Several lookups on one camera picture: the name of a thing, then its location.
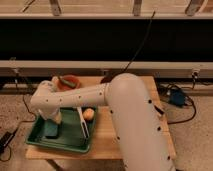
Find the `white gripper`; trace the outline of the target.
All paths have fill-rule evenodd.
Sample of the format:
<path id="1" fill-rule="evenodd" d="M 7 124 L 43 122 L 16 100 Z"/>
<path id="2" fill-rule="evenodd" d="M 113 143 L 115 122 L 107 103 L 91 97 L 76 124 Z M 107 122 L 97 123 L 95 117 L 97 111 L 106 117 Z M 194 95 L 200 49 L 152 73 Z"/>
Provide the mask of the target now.
<path id="1" fill-rule="evenodd" d="M 62 121 L 62 115 L 60 112 L 60 109 L 54 109 L 54 110 L 38 110 L 38 113 L 42 116 L 44 120 L 52 120 L 56 124 L 60 124 Z"/>

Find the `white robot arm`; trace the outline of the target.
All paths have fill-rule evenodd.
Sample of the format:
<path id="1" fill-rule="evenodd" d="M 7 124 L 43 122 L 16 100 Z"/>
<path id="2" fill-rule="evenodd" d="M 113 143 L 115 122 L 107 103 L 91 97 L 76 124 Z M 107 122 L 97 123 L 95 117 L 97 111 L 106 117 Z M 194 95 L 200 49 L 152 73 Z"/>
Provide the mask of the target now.
<path id="1" fill-rule="evenodd" d="M 61 107 L 107 106 L 126 171 L 175 171 L 148 88 L 134 74 L 64 92 L 57 92 L 53 82 L 43 81 L 31 104 L 45 119 L 54 119 Z"/>

